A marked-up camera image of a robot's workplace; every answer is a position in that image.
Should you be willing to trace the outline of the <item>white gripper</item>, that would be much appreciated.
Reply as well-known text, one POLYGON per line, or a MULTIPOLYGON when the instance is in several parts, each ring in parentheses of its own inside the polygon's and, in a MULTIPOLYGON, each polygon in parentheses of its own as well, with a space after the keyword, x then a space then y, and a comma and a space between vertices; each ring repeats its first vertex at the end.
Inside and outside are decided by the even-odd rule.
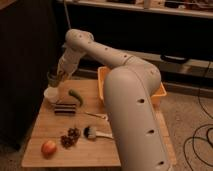
POLYGON ((67 48, 58 62, 57 77, 60 81, 70 79, 77 70, 81 53, 67 48))

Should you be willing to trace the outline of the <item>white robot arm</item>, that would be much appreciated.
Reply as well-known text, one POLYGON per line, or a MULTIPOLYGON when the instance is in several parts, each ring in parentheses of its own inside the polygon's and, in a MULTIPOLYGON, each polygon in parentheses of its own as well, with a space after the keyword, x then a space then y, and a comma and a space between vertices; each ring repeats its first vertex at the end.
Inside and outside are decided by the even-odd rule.
POLYGON ((91 33, 70 29, 57 73, 64 79, 89 55, 110 69, 104 79, 104 106, 122 171, 173 171, 151 102, 161 74, 148 61, 98 43, 91 33))

